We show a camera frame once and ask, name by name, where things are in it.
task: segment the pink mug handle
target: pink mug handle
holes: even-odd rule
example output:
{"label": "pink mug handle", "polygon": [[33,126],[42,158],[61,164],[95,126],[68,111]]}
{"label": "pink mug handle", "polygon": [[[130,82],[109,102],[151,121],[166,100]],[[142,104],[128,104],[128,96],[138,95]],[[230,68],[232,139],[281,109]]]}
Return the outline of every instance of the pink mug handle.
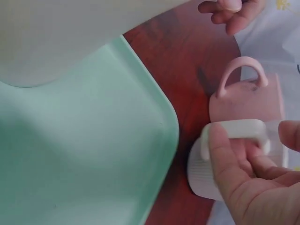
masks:
{"label": "pink mug handle", "polygon": [[266,87],[268,85],[268,78],[266,77],[266,74],[264,72],[264,69],[262,65],[259,63],[259,61],[247,57],[247,56],[241,56],[238,57],[234,60],[232,60],[226,67],[225,72],[223,73],[223,76],[221,78],[221,82],[219,85],[219,89],[217,90],[217,98],[222,98],[226,94],[226,89],[225,85],[228,80],[228,77],[230,74],[237,68],[242,67],[242,66],[247,66],[247,67],[252,67],[253,69],[256,70],[258,74],[258,80],[256,85],[258,87]]}

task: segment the finger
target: finger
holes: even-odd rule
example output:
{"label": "finger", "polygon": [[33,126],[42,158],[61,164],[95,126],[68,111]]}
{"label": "finger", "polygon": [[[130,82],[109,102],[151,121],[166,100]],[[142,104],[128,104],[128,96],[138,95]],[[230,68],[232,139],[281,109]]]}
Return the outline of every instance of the finger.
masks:
{"label": "finger", "polygon": [[275,178],[274,181],[279,183],[279,184],[282,184],[286,187],[289,187],[291,185],[294,185],[294,184],[300,182],[300,172],[289,170],[284,175]]}
{"label": "finger", "polygon": [[247,160],[245,139],[231,139],[230,146],[238,160],[240,168],[245,171],[249,177],[255,177],[252,166]]}
{"label": "finger", "polygon": [[239,12],[242,8],[241,0],[218,0],[223,9],[231,12]]}
{"label": "finger", "polygon": [[233,17],[233,13],[228,11],[216,12],[211,16],[214,24],[227,23]]}
{"label": "finger", "polygon": [[282,144],[289,149],[300,151],[300,121],[282,121],[278,132]]}
{"label": "finger", "polygon": [[286,168],[277,167],[277,165],[255,145],[247,146],[247,158],[256,176],[259,178],[273,180],[290,171]]}
{"label": "finger", "polygon": [[226,32],[233,35],[245,29],[264,9],[265,1],[251,0],[243,4],[242,9],[235,13],[226,26]]}
{"label": "finger", "polygon": [[225,201],[250,177],[239,167],[224,128],[212,124],[209,130],[210,160],[215,182]]}
{"label": "finger", "polygon": [[204,1],[198,6],[200,13],[214,13],[217,11],[223,11],[224,9],[218,2]]}

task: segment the fingernail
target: fingernail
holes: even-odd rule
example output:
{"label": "fingernail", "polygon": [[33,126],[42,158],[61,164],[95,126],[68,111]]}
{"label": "fingernail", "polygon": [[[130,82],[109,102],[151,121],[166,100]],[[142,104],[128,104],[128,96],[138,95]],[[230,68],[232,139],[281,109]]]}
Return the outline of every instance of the fingernail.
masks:
{"label": "fingernail", "polygon": [[238,12],[242,8],[241,0],[223,0],[223,7],[232,12]]}

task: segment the white mug handle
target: white mug handle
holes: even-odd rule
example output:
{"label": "white mug handle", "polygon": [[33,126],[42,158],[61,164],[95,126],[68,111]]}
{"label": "white mug handle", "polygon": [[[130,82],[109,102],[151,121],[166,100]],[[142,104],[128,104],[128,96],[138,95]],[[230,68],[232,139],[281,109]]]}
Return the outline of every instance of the white mug handle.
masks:
{"label": "white mug handle", "polygon": [[[230,139],[249,138],[257,142],[258,146],[267,155],[270,152],[270,140],[267,134],[267,128],[264,122],[256,119],[229,120],[217,122],[226,130]],[[210,151],[208,146],[209,129],[211,123],[206,125],[201,133],[201,158],[209,161]]]}

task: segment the wooden table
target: wooden table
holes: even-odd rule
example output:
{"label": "wooden table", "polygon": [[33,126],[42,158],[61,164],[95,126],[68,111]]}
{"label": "wooden table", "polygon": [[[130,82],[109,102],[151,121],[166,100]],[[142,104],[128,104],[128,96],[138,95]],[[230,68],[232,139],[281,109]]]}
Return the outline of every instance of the wooden table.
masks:
{"label": "wooden table", "polygon": [[[125,34],[176,110],[180,141],[173,164],[146,225],[203,225],[212,200],[200,198],[189,188],[186,167],[190,148],[209,123],[208,102],[226,64],[240,51],[224,26],[213,25],[201,15],[193,0]],[[240,71],[235,71],[231,82]]]}

